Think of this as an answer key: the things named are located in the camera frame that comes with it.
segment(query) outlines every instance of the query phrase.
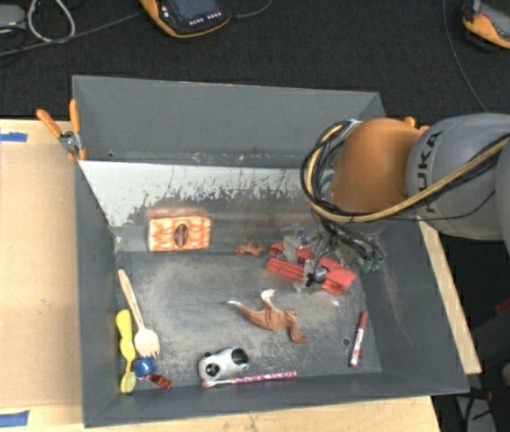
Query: yellow plastic spoon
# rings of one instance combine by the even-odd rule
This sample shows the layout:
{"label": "yellow plastic spoon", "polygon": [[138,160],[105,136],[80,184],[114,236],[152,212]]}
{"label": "yellow plastic spoon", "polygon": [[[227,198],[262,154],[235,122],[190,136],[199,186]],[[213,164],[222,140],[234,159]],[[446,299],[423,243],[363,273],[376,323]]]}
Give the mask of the yellow plastic spoon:
{"label": "yellow plastic spoon", "polygon": [[130,370],[132,362],[137,357],[137,351],[132,342],[132,320],[130,311],[127,309],[119,310],[115,318],[119,333],[121,333],[121,340],[119,341],[119,349],[122,356],[127,361],[125,367],[125,374],[121,378],[121,392],[132,392],[137,384],[137,375]]}

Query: small red object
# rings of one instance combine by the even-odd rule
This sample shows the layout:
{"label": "small red object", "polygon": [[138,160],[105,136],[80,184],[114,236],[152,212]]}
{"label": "small red object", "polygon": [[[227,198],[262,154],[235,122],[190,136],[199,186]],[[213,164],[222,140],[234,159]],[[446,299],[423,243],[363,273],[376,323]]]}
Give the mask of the small red object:
{"label": "small red object", "polygon": [[172,381],[169,381],[164,376],[156,373],[147,374],[144,377],[147,381],[150,383],[155,383],[158,385],[158,387],[162,387],[163,389],[170,389]]}
{"label": "small red object", "polygon": [[[269,248],[271,259],[266,263],[265,269],[291,280],[304,280],[304,264],[310,259],[311,251],[308,248],[297,249],[297,264],[290,263],[284,258],[284,245],[277,242]],[[327,270],[325,282],[321,288],[336,296],[343,293],[356,279],[356,274],[349,268],[337,263],[330,257],[321,257],[318,263]]]}

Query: black and white toy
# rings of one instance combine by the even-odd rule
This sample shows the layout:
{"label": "black and white toy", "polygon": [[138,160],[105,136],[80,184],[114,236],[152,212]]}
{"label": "black and white toy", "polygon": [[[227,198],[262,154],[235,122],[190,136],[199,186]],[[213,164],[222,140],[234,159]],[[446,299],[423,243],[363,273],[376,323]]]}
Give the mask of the black and white toy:
{"label": "black and white toy", "polygon": [[248,368],[248,355],[238,347],[228,347],[217,354],[206,352],[199,361],[203,381],[217,381],[238,376]]}

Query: marker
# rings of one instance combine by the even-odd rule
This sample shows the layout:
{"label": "marker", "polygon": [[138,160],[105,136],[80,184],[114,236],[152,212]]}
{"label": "marker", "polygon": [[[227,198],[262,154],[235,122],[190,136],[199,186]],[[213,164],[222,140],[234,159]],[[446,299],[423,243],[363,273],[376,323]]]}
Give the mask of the marker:
{"label": "marker", "polygon": [[364,334],[364,327],[366,327],[366,320],[369,318],[369,312],[364,310],[361,312],[359,318],[359,326],[356,330],[356,337],[354,338],[353,354],[348,365],[351,368],[355,368],[359,363],[359,354],[361,353],[362,335]]}

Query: red toy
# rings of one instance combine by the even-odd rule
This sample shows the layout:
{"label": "red toy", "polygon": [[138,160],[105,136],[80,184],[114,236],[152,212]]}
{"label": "red toy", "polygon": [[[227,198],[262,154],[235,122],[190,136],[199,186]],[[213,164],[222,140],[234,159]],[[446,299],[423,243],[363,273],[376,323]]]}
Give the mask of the red toy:
{"label": "red toy", "polygon": [[[292,280],[302,281],[305,280],[304,265],[305,262],[310,259],[311,254],[312,252],[308,248],[297,248],[298,260],[297,264],[293,264],[284,259],[284,245],[280,241],[274,243],[269,248],[269,255],[271,255],[272,258],[266,263],[265,269]],[[323,290],[336,296],[342,294],[356,279],[356,274],[351,269],[344,267],[330,257],[322,256],[318,260],[318,264],[327,270],[324,281],[320,281],[316,277],[307,278],[310,281],[321,283],[321,288]]]}

